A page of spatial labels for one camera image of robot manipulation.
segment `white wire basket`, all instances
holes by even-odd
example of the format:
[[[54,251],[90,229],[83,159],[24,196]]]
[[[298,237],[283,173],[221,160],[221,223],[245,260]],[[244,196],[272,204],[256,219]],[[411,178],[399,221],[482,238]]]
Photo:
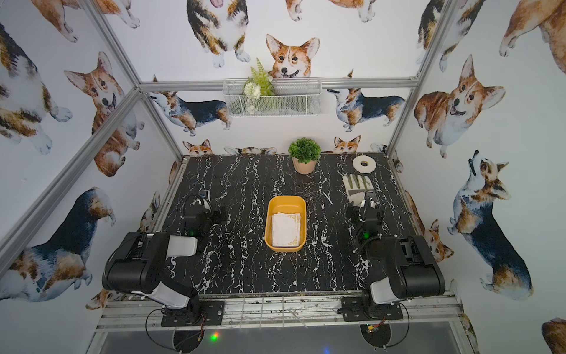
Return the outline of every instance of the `white wire basket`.
[[[276,96],[257,100],[243,94],[247,79],[224,80],[222,93],[232,117],[292,117],[320,114],[322,83],[318,78],[273,80]]]

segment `metal bar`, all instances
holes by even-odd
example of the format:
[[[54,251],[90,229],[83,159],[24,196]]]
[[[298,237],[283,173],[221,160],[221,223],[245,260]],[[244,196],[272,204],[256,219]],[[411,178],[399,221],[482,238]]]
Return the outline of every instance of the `metal bar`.
[[[87,13],[88,19],[94,25],[94,28],[102,38],[103,42],[106,44],[108,49],[112,51],[112,54],[118,61],[121,69],[124,71],[128,80],[135,88],[141,82],[138,73],[136,72],[133,64],[126,55],[126,51],[118,41],[118,37],[112,30],[112,27],[108,23],[105,15],[100,11],[98,4],[94,0],[78,0],[80,7]]]
[[[419,80],[416,78],[341,78],[320,79],[322,88],[390,88],[390,87],[416,87]],[[275,79],[274,83],[308,83],[308,79]],[[211,81],[161,81],[142,82],[139,88],[142,92],[165,91],[222,91],[223,80]]]
[[[457,9],[459,2],[459,0],[446,0],[444,3],[442,16],[440,17],[440,20],[436,25],[436,30],[434,31],[431,44],[428,48],[425,59],[423,60],[421,69],[417,74],[419,78],[418,85],[416,85],[414,89],[411,90],[409,97],[407,97],[405,101],[405,107],[403,108],[403,112],[401,113],[401,117],[399,118],[399,123],[395,127],[395,131],[393,132],[389,144],[387,145],[387,150],[385,151],[387,157],[390,157],[391,153],[395,151],[395,147],[397,146],[397,143],[401,138],[401,134],[403,133],[403,129],[405,128],[408,118],[413,111],[413,107],[417,103],[419,95],[421,94],[422,87],[424,86],[425,81],[428,78],[429,73],[431,72],[433,61],[442,49],[444,39],[446,38],[450,27],[454,23],[454,18],[458,13]]]
[[[41,193],[18,222],[8,231],[0,244],[0,278],[14,259],[35,236],[61,199],[95,158],[112,133],[120,126],[141,97],[139,89],[132,89],[116,107],[110,117],[88,138],[71,161]]]
[[[153,122],[157,126],[159,133],[165,139],[167,146],[169,146],[169,149],[173,152],[173,155],[175,155],[177,162],[181,163],[183,161],[183,153],[181,152],[181,149],[179,149],[179,145],[177,145],[171,133],[169,133],[169,130],[165,125],[165,122],[161,118],[161,115],[157,111],[157,108],[147,95],[147,93],[143,94],[141,100],[145,105],[145,108],[147,109],[149,115],[153,119]]]

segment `corgi illustration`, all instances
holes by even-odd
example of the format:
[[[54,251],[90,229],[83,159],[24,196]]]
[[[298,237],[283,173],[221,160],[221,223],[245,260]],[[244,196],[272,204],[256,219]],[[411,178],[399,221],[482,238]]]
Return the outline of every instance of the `corgi illustration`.
[[[521,0],[511,16],[499,54],[508,56],[517,39],[537,27],[541,29],[542,40],[549,44],[556,65],[566,74],[565,0]]]
[[[92,274],[86,268],[98,220],[116,222],[110,199],[93,187],[81,194],[67,217],[44,244],[25,248],[0,279],[0,300],[29,302],[52,300],[82,280],[88,286]]]
[[[303,12],[301,2],[303,0],[285,0],[287,3],[287,11],[293,21],[300,21]],[[372,5],[375,0],[330,0],[332,3],[346,8],[356,8],[358,10],[359,19],[362,22],[368,22],[375,16]]]
[[[185,102],[177,96],[177,92],[152,92],[150,98],[163,110],[171,123],[183,127],[190,135],[196,135],[195,129],[205,124],[222,121],[230,129],[231,119],[226,102],[212,100],[205,102]]]
[[[175,161],[173,163],[173,166],[171,166],[171,171],[169,172],[169,184],[171,184],[171,182],[173,182],[173,180],[175,179],[175,175],[177,174],[178,169],[179,169],[179,163]]]
[[[257,147],[245,147],[243,149],[239,149],[237,147],[224,147],[224,150],[228,153],[228,155],[275,155],[277,153],[277,149],[274,147],[268,147],[265,149],[259,149]]]
[[[542,324],[542,336],[552,354],[566,354],[566,321],[555,318]]]
[[[371,151],[373,151],[373,152],[383,152],[384,153],[385,150],[387,149],[387,145],[371,143],[370,148],[371,148]],[[403,167],[403,164],[401,163],[401,161],[399,161],[399,157],[397,156],[397,150],[393,151],[393,153],[391,154],[391,161],[393,162],[393,165],[395,166],[395,170],[398,173],[403,172],[403,170],[405,168]]]
[[[442,56],[440,57],[439,67],[440,71],[445,72],[446,68],[448,67],[448,57],[454,51],[458,43],[468,34],[470,31],[471,25],[474,24],[476,17],[480,9],[482,8],[483,3],[485,0],[460,0],[458,13],[456,15],[456,20],[450,27],[450,30],[442,44],[441,53]],[[438,15],[436,14],[436,9],[444,4],[444,1],[435,1],[432,0],[433,3],[432,9],[429,9],[429,6],[425,9],[422,20],[421,20],[421,27],[419,28],[419,47],[422,46],[424,49],[428,49],[430,45],[430,40],[432,39],[432,34],[434,29],[436,28],[436,22],[438,21]],[[424,54],[419,58],[417,63],[421,63],[424,59]]]
[[[478,81],[470,55],[462,68],[458,87],[452,93],[427,93],[415,106],[419,126],[428,131],[426,145],[432,148],[432,141],[441,145],[440,154],[446,158],[446,148],[471,127],[482,109],[493,107],[503,96],[505,88],[502,86],[484,87]]]
[[[301,46],[289,46],[276,40],[271,35],[265,36],[267,48],[275,63],[269,74],[274,79],[309,78],[311,60],[320,48],[320,40],[311,38]]]
[[[58,122],[72,118],[58,107],[41,81],[37,66],[0,24],[0,135],[19,144],[27,137],[40,154],[51,151],[52,140],[43,132],[41,120],[50,114]]]
[[[131,28],[140,26],[140,20],[130,12],[132,0],[95,0],[95,2],[103,14],[118,15]],[[77,36],[72,34],[72,28],[65,21],[65,6],[75,10],[81,8],[77,0],[32,0],[32,3],[66,39],[73,43],[78,40]]]
[[[358,135],[349,142],[340,139],[339,137],[334,137],[334,150],[323,151],[322,153],[344,153],[344,152],[357,152],[359,141],[362,140],[362,136]]]
[[[476,150],[468,160],[470,177],[454,199],[454,218],[450,218],[450,234],[461,233],[464,239],[493,268],[484,289],[514,300],[533,294],[533,285],[525,261],[517,254],[492,214],[495,199],[511,198],[499,180],[499,172],[508,163],[495,164],[481,158]]]
[[[434,220],[430,229],[427,230],[419,216],[419,211],[413,201],[413,197],[411,197],[407,191],[405,191],[405,195],[407,196],[407,202],[413,213],[413,219],[415,220],[422,236],[426,240],[428,248],[430,248],[436,262],[442,262],[443,260],[452,257],[454,255],[454,251],[450,247],[445,246],[440,240],[440,236],[438,234],[438,219]]]
[[[187,0],[188,22],[206,53],[214,57],[215,68],[224,66],[224,52],[233,50],[242,62],[248,24],[246,0]]]
[[[354,69],[347,75],[352,78]],[[361,88],[329,88],[328,92],[336,96],[336,116],[344,124],[346,131],[352,131],[356,124],[373,118],[386,116],[390,125],[403,111],[405,99],[399,96],[366,97]]]
[[[98,53],[96,69],[87,74],[65,70],[69,81],[78,89],[92,97],[96,115],[92,124],[92,133],[104,123],[124,98],[122,88],[112,76],[110,60],[104,52]],[[110,139],[95,156],[98,169],[108,177],[116,174],[126,162],[124,154],[128,148],[138,150],[140,143],[135,140],[138,129],[143,129],[144,122],[138,122],[133,111],[122,121]]]
[[[191,143],[183,142],[183,145],[188,149],[187,156],[199,157],[205,155],[214,155],[212,153],[211,143],[206,139],[201,145],[193,145]]]

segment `white tape roll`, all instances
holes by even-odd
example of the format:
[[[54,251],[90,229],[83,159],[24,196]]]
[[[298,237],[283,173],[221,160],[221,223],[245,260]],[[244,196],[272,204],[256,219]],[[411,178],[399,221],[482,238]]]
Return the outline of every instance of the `white tape roll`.
[[[371,173],[375,170],[377,164],[375,160],[366,155],[356,156],[352,162],[352,166],[359,173]]]

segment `black marble table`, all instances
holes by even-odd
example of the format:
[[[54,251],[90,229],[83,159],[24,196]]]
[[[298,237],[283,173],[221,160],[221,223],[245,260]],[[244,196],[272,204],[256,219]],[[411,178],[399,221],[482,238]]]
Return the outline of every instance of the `black marble table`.
[[[306,176],[288,155],[189,158],[162,230],[182,232],[185,195],[199,190],[211,191],[214,207],[225,205],[228,221],[212,228],[201,254],[169,259],[171,276],[201,294],[351,291],[382,279],[383,265],[354,252],[346,218],[342,175],[357,174],[357,155],[323,154]],[[370,178],[385,211],[383,233],[415,234],[385,156],[366,155],[377,162]],[[275,253],[263,239],[267,206],[277,195],[307,203],[307,241],[299,252]]]

